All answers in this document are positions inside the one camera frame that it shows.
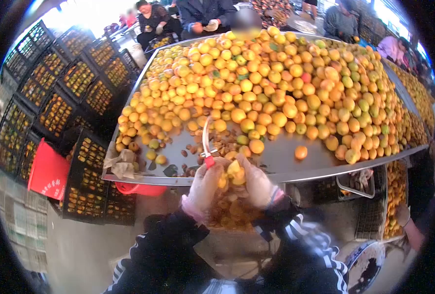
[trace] black plastic crate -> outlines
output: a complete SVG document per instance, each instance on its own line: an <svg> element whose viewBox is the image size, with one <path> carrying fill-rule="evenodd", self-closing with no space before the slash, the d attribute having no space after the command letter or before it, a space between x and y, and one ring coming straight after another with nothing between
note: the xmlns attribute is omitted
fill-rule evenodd
<svg viewBox="0 0 435 294"><path fill-rule="evenodd" d="M66 67L67 61L52 48L44 51L17 90L23 103L38 112Z"/></svg>
<svg viewBox="0 0 435 294"><path fill-rule="evenodd" d="M73 61L94 40L91 30L73 26L55 40L54 47L67 59Z"/></svg>
<svg viewBox="0 0 435 294"><path fill-rule="evenodd" d="M136 61L132 58L129 50L124 49L123 51L121 51L120 54L121 54L125 64L129 67L129 70L136 75L139 74L141 69L137 65Z"/></svg>
<svg viewBox="0 0 435 294"><path fill-rule="evenodd" d="M12 97L0 122L0 168L13 179L34 117L33 112Z"/></svg>
<svg viewBox="0 0 435 294"><path fill-rule="evenodd" d="M34 126L49 141L59 142L76 109L69 95L56 85L40 108Z"/></svg>
<svg viewBox="0 0 435 294"><path fill-rule="evenodd" d="M16 83L21 82L39 55L54 40L53 34L39 21L8 54L3 68Z"/></svg>
<svg viewBox="0 0 435 294"><path fill-rule="evenodd" d="M110 183L104 212L105 223L134 226L136 222L137 195L125 195L118 191L114 182Z"/></svg>
<svg viewBox="0 0 435 294"><path fill-rule="evenodd" d="M131 72L122 59L117 56L104 69L103 74L116 89L130 85L133 81Z"/></svg>
<svg viewBox="0 0 435 294"><path fill-rule="evenodd" d="M95 120L78 107L67 124L67 129L84 127L89 131L94 131Z"/></svg>
<svg viewBox="0 0 435 294"><path fill-rule="evenodd" d="M80 104L88 87L98 76L96 68L86 60L86 57L79 56L69 64L58 84L77 104Z"/></svg>
<svg viewBox="0 0 435 294"><path fill-rule="evenodd" d="M101 179L101 174L106 142L85 128L75 128L65 133L61 145L63 154L73 150L62 218L103 224L108 182Z"/></svg>
<svg viewBox="0 0 435 294"><path fill-rule="evenodd" d="M108 144L92 131L84 127L68 130L64 134L60 149L62 156L67 157L70 154L72 157L69 174L74 170L82 172L83 168L99 173L103 171Z"/></svg>
<svg viewBox="0 0 435 294"><path fill-rule="evenodd" d="M116 96L110 87L101 79L95 80L83 99L82 107L89 112L102 116L109 109L108 105Z"/></svg>
<svg viewBox="0 0 435 294"><path fill-rule="evenodd" d="M62 203L62 218L104 224L106 197L67 184Z"/></svg>
<svg viewBox="0 0 435 294"><path fill-rule="evenodd" d="M106 38L93 42L85 48L84 52L100 70L104 70L118 55L118 52Z"/></svg>
<svg viewBox="0 0 435 294"><path fill-rule="evenodd" d="M30 131L26 137L25 145L23 147L23 152L20 156L20 167L18 170L17 180L28 185L28 180L30 179L31 167L36 156L36 151L38 150L39 142L41 138Z"/></svg>

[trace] glove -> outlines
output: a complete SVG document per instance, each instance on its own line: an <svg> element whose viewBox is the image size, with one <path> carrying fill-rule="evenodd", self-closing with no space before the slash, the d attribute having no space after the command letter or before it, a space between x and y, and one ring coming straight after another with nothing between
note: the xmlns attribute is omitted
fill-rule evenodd
<svg viewBox="0 0 435 294"><path fill-rule="evenodd" d="M401 227L405 227L405 225L409 222L410 220L410 210L407 207L407 205L405 205L405 203L399 203L399 205L397 206L396 209L396 214L395 214L395 218L397 219L397 223L401 226Z"/></svg>
<svg viewBox="0 0 435 294"><path fill-rule="evenodd" d="M219 179L224 172L222 162L216 159L214 158L214 165L211 168L207 169L206 164L198 168L188 197L182 196L183 211L196 221L204 220L214 199Z"/></svg>
<svg viewBox="0 0 435 294"><path fill-rule="evenodd" d="M155 33L157 35L160 35L163 32L163 26L160 24L157 26L157 28L155 29Z"/></svg>
<svg viewBox="0 0 435 294"><path fill-rule="evenodd" d="M219 27L219 21L217 19L211 19L207 26L203 28L204 31L214 32Z"/></svg>
<svg viewBox="0 0 435 294"><path fill-rule="evenodd" d="M284 197L284 192L274 185L260 168L252 165L243 154L238 154L236 159L245 169L245 188L249 192L248 200L253 206L267 209Z"/></svg>

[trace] woman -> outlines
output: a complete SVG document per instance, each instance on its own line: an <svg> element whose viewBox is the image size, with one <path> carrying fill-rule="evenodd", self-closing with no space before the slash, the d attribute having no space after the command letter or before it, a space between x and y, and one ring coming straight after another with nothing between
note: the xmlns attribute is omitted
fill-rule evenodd
<svg viewBox="0 0 435 294"><path fill-rule="evenodd" d="M398 66L408 64L404 62L404 54L409 50L410 44L404 37L396 39L392 36L387 36L377 45L379 54L395 62Z"/></svg>
<svg viewBox="0 0 435 294"><path fill-rule="evenodd" d="M309 9L309 6L311 7L311 18L315 20L317 17L317 0L304 0L303 1L303 12L307 12Z"/></svg>
<svg viewBox="0 0 435 294"><path fill-rule="evenodd" d="M183 30L180 21L171 18L162 5L141 0L136 3L136 6L141 13L138 16L141 33L137 36L137 42L141 44L142 50L145 51L149 46L149 42L161 35L162 32L174 32L180 37Z"/></svg>
<svg viewBox="0 0 435 294"><path fill-rule="evenodd" d="M350 0L337 0L338 6L332 6L325 12L324 37L352 43L358 37L358 21L351 13L353 3Z"/></svg>

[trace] sleeve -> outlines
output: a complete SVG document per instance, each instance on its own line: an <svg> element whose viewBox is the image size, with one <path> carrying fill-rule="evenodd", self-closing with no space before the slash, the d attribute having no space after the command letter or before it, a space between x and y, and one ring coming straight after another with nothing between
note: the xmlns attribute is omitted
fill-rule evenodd
<svg viewBox="0 0 435 294"><path fill-rule="evenodd" d="M193 26L194 23L198 21L196 20L196 18L192 16L190 10L186 8L185 5L181 1L176 2L176 6L178 7L178 11L180 13L180 20L182 22L182 27L186 31L191 32L191 27Z"/></svg>
<svg viewBox="0 0 435 294"><path fill-rule="evenodd" d="M170 15L168 14L165 7L163 7L162 5L156 4L155 11L160 18L160 23L161 22L168 22L170 20Z"/></svg>
<svg viewBox="0 0 435 294"><path fill-rule="evenodd" d="M385 37L377 45L377 50L382 57L387 58L389 56L395 62L397 60L397 56L394 56L390 43L391 40L389 40L389 37Z"/></svg>
<svg viewBox="0 0 435 294"><path fill-rule="evenodd" d="M144 20L142 19L142 15L140 15L140 16L137 18L137 21L139 22L139 28L141 29L141 33L145 32L145 22L144 22Z"/></svg>
<svg viewBox="0 0 435 294"><path fill-rule="evenodd" d="M353 35L359 36L358 34L358 21L356 20L356 17L353 17Z"/></svg>
<svg viewBox="0 0 435 294"><path fill-rule="evenodd" d="M255 11L260 15L262 20L268 20L269 17L265 15L265 8L263 7L263 4L261 0L251 0L250 3L252 4Z"/></svg>
<svg viewBox="0 0 435 294"><path fill-rule="evenodd" d="M330 246L330 237L318 224L303 221L289 197L267 209L265 218L253 225L265 240L271 240L271 232L281 239L273 267L262 273L264 283L292 293L347 293L348 268L335 260L338 248Z"/></svg>
<svg viewBox="0 0 435 294"><path fill-rule="evenodd" d="M221 26L230 26L233 15L237 12L237 9L233 6L230 0L219 1L221 9L224 11L219 19L221 20Z"/></svg>
<svg viewBox="0 0 435 294"><path fill-rule="evenodd" d="M194 246L209 230L181 209L157 223L151 231L136 237L129 250L130 259L122 259L114 268L113 283L103 292L158 293L167 280L168 268L176 265L186 248Z"/></svg>
<svg viewBox="0 0 435 294"><path fill-rule="evenodd" d="M333 13L333 10L327 10L324 19L324 30L329 35L338 36L338 29L335 26L335 14Z"/></svg>

